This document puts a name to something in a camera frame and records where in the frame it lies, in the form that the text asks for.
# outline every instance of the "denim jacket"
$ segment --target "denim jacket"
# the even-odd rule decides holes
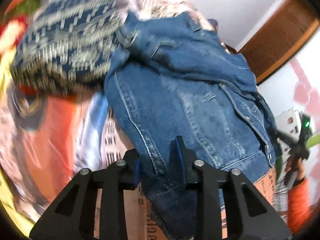
[[[196,193],[185,190],[175,137],[213,167],[255,182],[281,154],[267,133],[274,117],[244,57],[227,54],[187,13],[146,22],[129,14],[117,40],[105,94],[140,155],[156,221],[169,238],[189,239]]]

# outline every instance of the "blue patterned fabric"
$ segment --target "blue patterned fabric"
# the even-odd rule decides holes
[[[112,0],[51,3],[17,47],[13,80],[53,94],[101,89],[120,25]]]

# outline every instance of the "orange sleeve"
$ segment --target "orange sleeve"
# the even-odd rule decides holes
[[[288,226],[296,233],[310,216],[309,182],[305,179],[301,184],[288,192]]]

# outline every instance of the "metal screw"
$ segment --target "metal screw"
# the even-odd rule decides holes
[[[239,169],[232,169],[232,170],[231,170],[231,173],[232,173],[233,175],[238,176],[238,175],[241,174],[241,171],[240,171]]]
[[[80,174],[81,175],[87,175],[89,173],[89,171],[90,170],[88,168],[83,168],[83,169],[81,169]]]
[[[116,164],[117,164],[118,166],[124,166],[124,165],[125,165],[125,160],[118,160],[118,161],[116,162]]]
[[[203,165],[204,165],[203,161],[201,161],[201,160],[196,160],[195,161],[195,166],[202,167]]]

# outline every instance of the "wooden door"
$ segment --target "wooden door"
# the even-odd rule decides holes
[[[301,0],[287,0],[240,50],[257,82],[290,59],[317,27],[314,14]]]

